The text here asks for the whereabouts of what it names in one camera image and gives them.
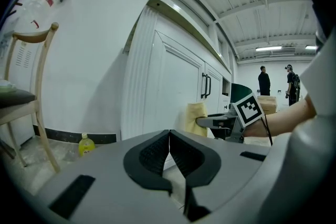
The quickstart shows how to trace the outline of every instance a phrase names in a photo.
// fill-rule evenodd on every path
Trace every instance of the fluorescent light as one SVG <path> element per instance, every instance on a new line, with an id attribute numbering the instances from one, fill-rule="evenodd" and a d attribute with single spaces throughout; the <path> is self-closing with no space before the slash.
<path id="1" fill-rule="evenodd" d="M 275 46 L 275 47 L 264 47 L 264 48 L 256 48 L 256 51 L 262 51 L 262 50 L 281 50 L 281 46 Z"/>
<path id="2" fill-rule="evenodd" d="M 306 45 L 306 50 L 316 50 L 316 46 Z"/>

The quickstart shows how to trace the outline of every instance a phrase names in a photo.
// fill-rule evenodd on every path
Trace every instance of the wooden chair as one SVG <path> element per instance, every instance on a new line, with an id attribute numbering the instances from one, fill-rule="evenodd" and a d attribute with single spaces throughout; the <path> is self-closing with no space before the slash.
<path id="1" fill-rule="evenodd" d="M 23 160 L 21 156 L 19 147 L 16 144 L 10 122 L 13 120 L 19 119 L 23 116 L 35 113 L 38 131 L 41 137 L 42 145 L 47 153 L 47 156 L 55 172 L 59 172 L 60 168 L 50 149 L 46 130 L 43 124 L 43 117 L 41 113 L 41 83 L 42 83 L 42 75 L 43 75 L 43 69 L 44 69 L 44 64 L 46 61 L 47 53 L 50 47 L 50 43 L 57 29 L 58 29 L 58 24 L 53 23 L 50 29 L 44 32 L 29 33 L 29 34 L 13 33 L 13 41 L 9 48 L 8 58 L 7 58 L 7 63 L 6 63 L 5 77 L 4 77 L 5 80 L 8 80 L 9 67 L 11 65 L 10 62 L 12 60 L 15 43 L 18 40 L 21 40 L 27 43 L 40 43 L 44 41 L 44 45 L 41 50 L 37 72 L 36 72 L 35 95 L 29 92 L 26 92 L 26 91 L 22 91 L 22 90 L 16 90 L 15 92 L 0 94 L 1 99 L 2 99 L 0 100 L 0 104 L 1 104 L 0 125 L 3 125 L 5 123 L 8 124 L 10 140 L 13 144 L 16 156 L 19 157 L 22 165 L 24 167 L 27 166 L 27 164 L 25 163 L 25 161 Z"/>

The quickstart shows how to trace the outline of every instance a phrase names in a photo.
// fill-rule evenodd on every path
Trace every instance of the black cloth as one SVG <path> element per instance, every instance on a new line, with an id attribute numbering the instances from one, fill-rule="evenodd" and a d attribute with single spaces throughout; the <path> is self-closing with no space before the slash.
<path id="1" fill-rule="evenodd" d="M 289 106 L 296 103 L 296 89 L 294 87 L 294 76 L 295 74 L 293 72 L 289 72 L 287 74 L 287 83 L 291 83 L 289 97 L 288 97 Z"/>
<path id="2" fill-rule="evenodd" d="M 35 95 L 30 92 L 19 90 L 0 93 L 0 109 L 8 106 L 26 104 L 35 100 Z"/>
<path id="3" fill-rule="evenodd" d="M 258 76 L 258 80 L 259 80 L 260 95 L 269 95 L 271 82 L 269 81 L 268 74 L 261 72 L 260 75 Z"/>

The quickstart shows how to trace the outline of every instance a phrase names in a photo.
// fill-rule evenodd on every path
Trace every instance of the plastic bottle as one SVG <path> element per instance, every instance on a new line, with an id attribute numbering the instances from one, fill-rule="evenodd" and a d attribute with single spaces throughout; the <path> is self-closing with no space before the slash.
<path id="1" fill-rule="evenodd" d="M 42 28 L 44 30 L 44 22 L 55 8 L 55 4 L 62 0 L 31 0 L 24 6 L 22 14 L 15 26 L 16 32 L 33 32 Z"/>
<path id="2" fill-rule="evenodd" d="M 79 142 L 79 155 L 83 155 L 93 151 L 96 148 L 94 142 L 88 138 L 87 133 L 82 133 L 82 140 Z"/>

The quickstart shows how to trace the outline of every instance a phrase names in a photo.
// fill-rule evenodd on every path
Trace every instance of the baseboard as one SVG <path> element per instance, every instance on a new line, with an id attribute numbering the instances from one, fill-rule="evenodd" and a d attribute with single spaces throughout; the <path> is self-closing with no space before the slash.
<path id="1" fill-rule="evenodd" d="M 33 128 L 35 134 L 40 136 L 38 127 L 33 125 Z M 79 143 L 82 139 L 81 133 L 64 132 L 48 128 L 46 128 L 46 134 L 49 139 L 69 143 Z M 111 144 L 117 141 L 117 134 L 88 134 L 88 137 L 93 140 L 95 144 Z"/>

